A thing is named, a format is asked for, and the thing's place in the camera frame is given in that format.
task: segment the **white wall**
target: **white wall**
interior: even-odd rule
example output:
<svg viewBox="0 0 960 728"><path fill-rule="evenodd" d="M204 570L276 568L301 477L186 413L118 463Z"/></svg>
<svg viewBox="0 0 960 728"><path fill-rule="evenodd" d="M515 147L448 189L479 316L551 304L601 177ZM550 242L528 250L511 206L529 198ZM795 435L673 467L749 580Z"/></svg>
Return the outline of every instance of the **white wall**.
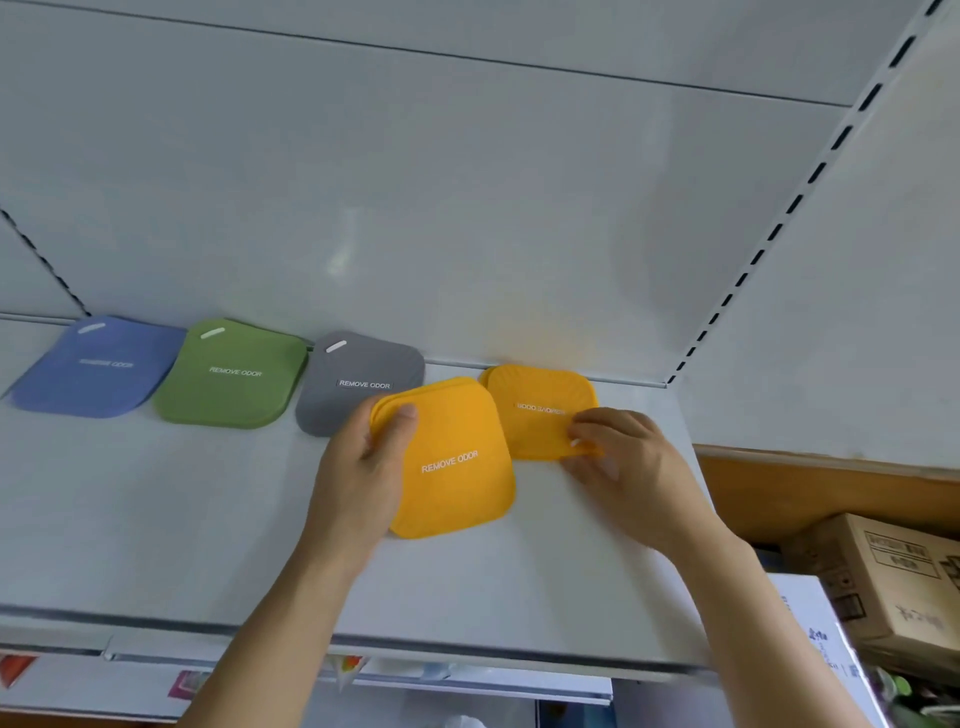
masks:
<svg viewBox="0 0 960 728"><path fill-rule="evenodd" d="M70 319L83 315L4 217L0 217L0 314Z"/></svg>
<svg viewBox="0 0 960 728"><path fill-rule="evenodd" d="M691 358L694 442L960 467L958 6Z"/></svg>
<svg viewBox="0 0 960 728"><path fill-rule="evenodd" d="M630 381L844 113L3 2L0 68L0 201L94 314Z"/></svg>

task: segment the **right hand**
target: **right hand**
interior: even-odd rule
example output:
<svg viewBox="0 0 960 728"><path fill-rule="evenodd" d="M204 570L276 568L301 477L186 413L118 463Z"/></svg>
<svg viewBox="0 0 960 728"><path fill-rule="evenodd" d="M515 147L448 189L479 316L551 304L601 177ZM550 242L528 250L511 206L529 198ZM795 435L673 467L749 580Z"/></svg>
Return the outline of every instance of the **right hand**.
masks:
<svg viewBox="0 0 960 728"><path fill-rule="evenodd" d="M600 510L635 541L675 560L699 536L727 531L684 458L646 415L596 407L574 415L568 434L593 443L616 464L614 478L594 457L561 461Z"/></svg>

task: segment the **white shelf panel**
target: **white shelf panel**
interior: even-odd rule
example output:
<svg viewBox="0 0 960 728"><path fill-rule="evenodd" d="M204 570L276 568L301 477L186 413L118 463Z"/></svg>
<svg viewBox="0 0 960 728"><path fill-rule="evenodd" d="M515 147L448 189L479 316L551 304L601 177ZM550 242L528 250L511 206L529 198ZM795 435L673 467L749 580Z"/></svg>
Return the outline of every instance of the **white shelf panel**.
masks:
<svg viewBox="0 0 960 728"><path fill-rule="evenodd" d="M427 369L430 381L478 372ZM703 485L672 393L595 386L602 403L653 417ZM150 404L81 420L2 401L0 546L22 556L0 561L0 605L229 634L292 550L325 443L297 429L293 407L250 431L170 425ZM505 518L385 539L354 585L335 644L608 676L705 664L702 627L669 562L622 544L558 465L517 462L515 471Z"/></svg>
<svg viewBox="0 0 960 728"><path fill-rule="evenodd" d="M66 0L297 36L852 104L917 0Z"/></svg>
<svg viewBox="0 0 960 728"><path fill-rule="evenodd" d="M94 313L627 381L673 371L842 112L6 3L0 67L5 204Z"/></svg>
<svg viewBox="0 0 960 728"><path fill-rule="evenodd" d="M685 367L698 443L960 469L960 3L910 53Z"/></svg>
<svg viewBox="0 0 960 728"><path fill-rule="evenodd" d="M188 705L167 697L179 674L178 667L119 666L101 657L42 655L12 688L0 691L0 709L176 720Z"/></svg>
<svg viewBox="0 0 960 728"><path fill-rule="evenodd" d="M100 655L107 649L110 632L111 628L102 624L0 614L0 652Z"/></svg>
<svg viewBox="0 0 960 728"><path fill-rule="evenodd" d="M0 187L0 206L3 204ZM0 313L71 319L83 315L3 217L0 217Z"/></svg>
<svg viewBox="0 0 960 728"><path fill-rule="evenodd" d="M113 628L106 650L118 664L134 662L174 665L182 669L213 669L229 645L229 637L168 630ZM567 672L453 665L444 680L425 681L423 662L371 659L355 685L431 692L566 700L607 704L612 698L609 678ZM335 679L333 667L324 666L321 679Z"/></svg>
<svg viewBox="0 0 960 728"><path fill-rule="evenodd" d="M167 697L179 673L178 667L47 655L33 663L12 689L0 691L0 708L173 722L189 705ZM457 715L475 716L500 728L534 728L536 702L358 685L338 692L333 685L318 683L302 728L423 728L443 725L449 716Z"/></svg>

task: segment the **yellow silicone pad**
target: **yellow silicone pad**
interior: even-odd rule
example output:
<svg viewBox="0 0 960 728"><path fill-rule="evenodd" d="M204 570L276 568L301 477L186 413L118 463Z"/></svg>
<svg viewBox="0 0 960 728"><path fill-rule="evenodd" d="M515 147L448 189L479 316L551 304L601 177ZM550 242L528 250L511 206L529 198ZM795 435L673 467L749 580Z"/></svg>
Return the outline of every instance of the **yellow silicone pad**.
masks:
<svg viewBox="0 0 960 728"><path fill-rule="evenodd" d="M407 402L420 423L403 458L403 497L390 529L421 539L505 515L514 503L514 466L490 393L460 376L385 397L370 415L374 441Z"/></svg>
<svg viewBox="0 0 960 728"><path fill-rule="evenodd" d="M595 455L590 443L571 445L573 415L597 406L593 385L576 372L504 364L487 377L510 454L517 460Z"/></svg>

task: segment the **cardboard box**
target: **cardboard box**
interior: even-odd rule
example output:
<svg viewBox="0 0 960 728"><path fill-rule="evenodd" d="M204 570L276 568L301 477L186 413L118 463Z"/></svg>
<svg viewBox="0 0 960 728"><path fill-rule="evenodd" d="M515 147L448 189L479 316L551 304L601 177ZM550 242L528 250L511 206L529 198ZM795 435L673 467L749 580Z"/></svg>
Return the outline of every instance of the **cardboard box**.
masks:
<svg viewBox="0 0 960 728"><path fill-rule="evenodd" d="M960 542L843 514L781 548L868 662L960 685Z"/></svg>

